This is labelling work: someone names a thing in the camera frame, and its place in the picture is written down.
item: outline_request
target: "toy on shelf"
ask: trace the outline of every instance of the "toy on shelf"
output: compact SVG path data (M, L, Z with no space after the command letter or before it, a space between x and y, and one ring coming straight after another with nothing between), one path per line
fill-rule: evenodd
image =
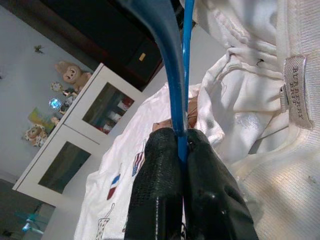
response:
M35 124L25 132L24 138L27 141L30 141L33 146L41 147L47 140L48 134L46 133L44 126Z
M92 76L90 72L83 72L76 64L66 61L60 61L58 64L55 64L54 67L58 73L62 74L62 79L66 83L73 85L76 93L82 90Z
M118 113L114 112L114 111L110 111L108 114L108 117L114 121L115 123L117 123L120 119L121 119L121 115L119 115Z
M76 91L72 87L69 87L67 89L63 89L62 84L59 82L53 82L51 84L51 90L54 92L61 92L64 96L67 97L67 99L63 103L60 101L60 99L58 99L56 97L52 98L49 101L49 105L52 109L58 110L59 113L64 115L66 113L66 111L68 110L68 108L71 106L71 104L74 102L74 100L76 99L78 94L76 93Z
M118 103L118 107L121 108L123 111L127 111L131 105L134 103L134 101L128 97L125 96L119 103Z
M51 122L51 117L53 117L53 114L51 113L44 113L40 111L37 107L33 109L33 111L29 114L28 120L34 125L39 124L41 126L44 126L45 132L50 133L52 129L54 128L54 124Z
M97 128L99 131L101 131L101 132L103 132L103 133L105 133L105 134L108 134L108 133L110 133L110 131L112 130L112 128L113 128L114 126L115 126L115 124L114 124L111 120L106 119L105 124L104 124L103 127L96 126L96 128Z
M51 117L50 120L55 126L57 126L60 122L60 119L58 119L56 116Z

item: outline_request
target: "plush monkey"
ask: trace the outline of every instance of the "plush monkey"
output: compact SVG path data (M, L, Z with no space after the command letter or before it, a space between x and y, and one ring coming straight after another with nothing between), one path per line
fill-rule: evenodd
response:
M54 67L58 73L62 74L62 78L66 83L73 85L76 93L82 90L92 76L90 72L83 72L76 64L66 61L60 61Z

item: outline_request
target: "white garment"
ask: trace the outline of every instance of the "white garment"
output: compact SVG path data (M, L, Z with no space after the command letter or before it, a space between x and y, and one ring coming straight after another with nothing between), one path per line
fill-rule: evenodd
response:
M230 144L223 147L228 137L215 135L212 130L213 126L219 130L222 122L215 115L221 112L212 112L213 118L207 117L211 121L198 124L212 138L213 147L233 175L241 180L250 197L259 204L252 209L248 202L260 239L320 239L320 1L197 0L193 18L228 51L235 53L235 58L242 66L247 66L247 70L258 67L262 75L271 77L271 74L282 73L286 58L296 55L307 57L304 94L307 114L313 126L311 130L297 127L294 122L286 128L288 111L275 112L260 136L264 139L259 146L254 145L255 152L261 154L251 154L243 160L234 161L237 156L225 151L233 151L235 142L227 140ZM212 68L214 74L207 79L218 78L218 72L226 67L217 63ZM206 90L201 88L199 97L211 91L210 87ZM244 155L252 139L245 135L242 139L246 149L240 150L239 154ZM268 152L268 141L277 149Z
M319 239L320 1L197 0L193 18L226 48L203 78L196 128L240 180L260 239ZM289 124L288 111L280 111L284 60L299 54L308 57L312 130ZM135 156L152 124L169 117L165 86L140 106L88 177L75 239L123 238Z
M195 97L199 88L199 84L190 86L189 97ZM132 186L142 166L146 141L153 124L170 115L169 88L165 84L138 108L104 154L99 170L88 176L74 239L123 239Z

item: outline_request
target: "american flag print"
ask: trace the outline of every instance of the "american flag print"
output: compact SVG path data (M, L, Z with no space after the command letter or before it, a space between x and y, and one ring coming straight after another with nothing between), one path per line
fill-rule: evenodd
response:
M145 146L146 146L146 139L143 141L142 151L138 152L134 157L133 169L132 169L132 177L134 175L136 175L137 172L139 172L141 166L145 162Z
M110 189L109 189L109 193L107 196L107 200L109 200L110 198L112 198L112 196L114 195L116 188L119 184L119 179L120 179L120 173L112 180L112 183L110 185Z

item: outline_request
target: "white cabinet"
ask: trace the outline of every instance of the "white cabinet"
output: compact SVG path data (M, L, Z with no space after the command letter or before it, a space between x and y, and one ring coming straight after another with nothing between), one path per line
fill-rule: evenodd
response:
M122 116L133 103L141 104L144 100L139 90L103 67L65 124L97 144L106 138L112 141L112 134L109 133L113 127L122 121Z
M114 127L130 120L122 116L144 100L140 91L100 64L13 189L53 206L66 200L68 182L90 156L102 157L107 149L101 143L113 142Z

